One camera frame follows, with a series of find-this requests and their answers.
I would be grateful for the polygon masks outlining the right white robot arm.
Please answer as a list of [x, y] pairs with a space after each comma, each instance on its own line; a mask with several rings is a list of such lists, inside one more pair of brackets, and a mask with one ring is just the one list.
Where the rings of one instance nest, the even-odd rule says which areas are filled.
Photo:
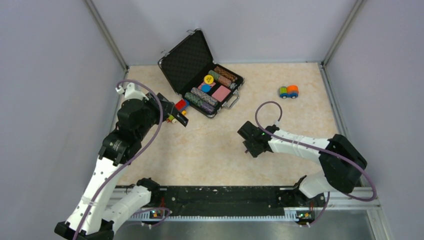
[[303, 177], [296, 184], [298, 189], [293, 192], [293, 200], [299, 206], [307, 206], [324, 192], [350, 194], [368, 165], [351, 142], [340, 134], [314, 138], [289, 133], [276, 125], [261, 129], [250, 121], [237, 133], [254, 158], [265, 152], [291, 154], [321, 167], [320, 171]]

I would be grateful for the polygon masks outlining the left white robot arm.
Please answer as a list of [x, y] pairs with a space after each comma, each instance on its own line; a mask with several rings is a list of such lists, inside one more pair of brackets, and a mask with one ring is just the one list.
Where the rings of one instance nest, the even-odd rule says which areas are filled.
[[115, 129], [102, 142], [88, 186], [74, 212], [55, 226], [57, 235], [67, 240], [111, 240], [142, 207], [154, 207], [160, 202], [160, 185], [151, 178], [142, 178], [125, 197], [107, 208], [130, 159], [142, 148], [144, 137], [177, 110], [163, 95], [157, 98], [160, 104], [150, 93], [122, 103]]

